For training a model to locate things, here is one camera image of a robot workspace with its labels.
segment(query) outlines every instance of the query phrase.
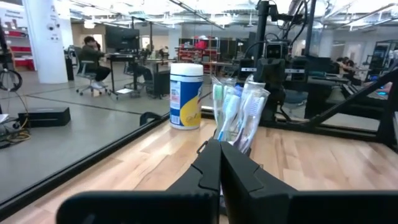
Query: wooden table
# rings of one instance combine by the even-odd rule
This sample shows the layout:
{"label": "wooden table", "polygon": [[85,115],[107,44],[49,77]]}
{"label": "wooden table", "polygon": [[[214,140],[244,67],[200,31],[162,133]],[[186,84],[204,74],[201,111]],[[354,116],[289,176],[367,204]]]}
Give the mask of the wooden table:
{"label": "wooden table", "polygon": [[[4,224],[55,223],[58,206],[86,190],[163,190],[197,157],[215,122],[180,131],[169,122],[90,167],[4,220]],[[398,189],[398,155],[382,144],[259,128],[251,158],[299,190]],[[228,223],[220,217],[220,223]]]}

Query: person sitting at desk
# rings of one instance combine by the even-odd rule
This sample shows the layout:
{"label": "person sitting at desk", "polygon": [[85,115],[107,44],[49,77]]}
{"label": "person sitting at desk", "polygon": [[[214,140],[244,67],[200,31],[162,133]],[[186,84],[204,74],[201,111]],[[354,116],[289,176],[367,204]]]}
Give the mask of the person sitting at desk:
{"label": "person sitting at desk", "polygon": [[100,52],[98,49],[99,44],[95,41],[94,37],[88,36],[84,39],[85,45],[81,48],[79,60],[93,61],[86,66],[87,72],[95,72],[95,82],[91,84],[94,88],[104,88],[106,85],[102,82],[111,73],[111,69],[100,66],[98,60],[105,56],[105,53]]}

